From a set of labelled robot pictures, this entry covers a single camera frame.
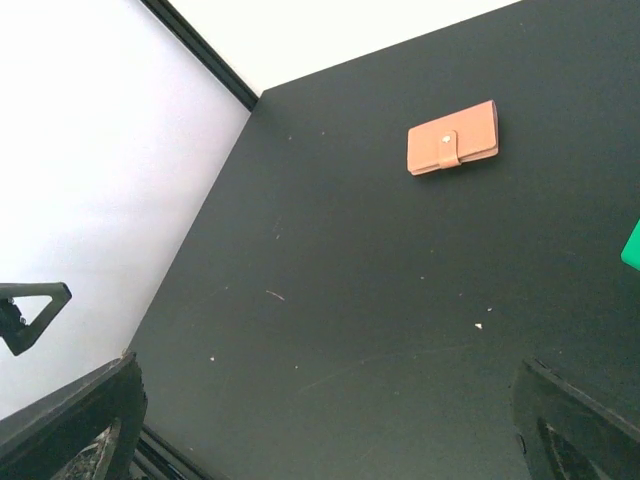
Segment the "pink leather card holder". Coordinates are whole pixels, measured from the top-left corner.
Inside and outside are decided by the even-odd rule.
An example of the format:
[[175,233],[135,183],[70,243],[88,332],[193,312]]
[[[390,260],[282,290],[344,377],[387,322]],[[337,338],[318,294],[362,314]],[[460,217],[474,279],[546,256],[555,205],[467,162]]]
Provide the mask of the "pink leather card holder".
[[407,170],[413,176],[459,167],[498,152],[493,100],[414,126],[407,134]]

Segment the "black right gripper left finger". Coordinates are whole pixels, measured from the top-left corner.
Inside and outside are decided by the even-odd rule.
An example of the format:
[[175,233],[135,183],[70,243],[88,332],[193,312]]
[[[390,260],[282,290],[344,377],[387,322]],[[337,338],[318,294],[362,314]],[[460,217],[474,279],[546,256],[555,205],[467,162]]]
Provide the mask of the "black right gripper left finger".
[[125,479],[147,396],[136,356],[119,357],[1,421],[1,477],[51,479],[102,433],[94,479]]

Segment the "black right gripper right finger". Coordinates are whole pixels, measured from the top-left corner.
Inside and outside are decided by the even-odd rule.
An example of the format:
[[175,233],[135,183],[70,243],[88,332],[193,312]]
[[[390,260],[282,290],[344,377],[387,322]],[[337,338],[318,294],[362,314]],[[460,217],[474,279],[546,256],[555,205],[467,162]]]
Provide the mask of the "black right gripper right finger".
[[536,358],[512,386],[517,438],[532,479],[637,479],[639,410]]

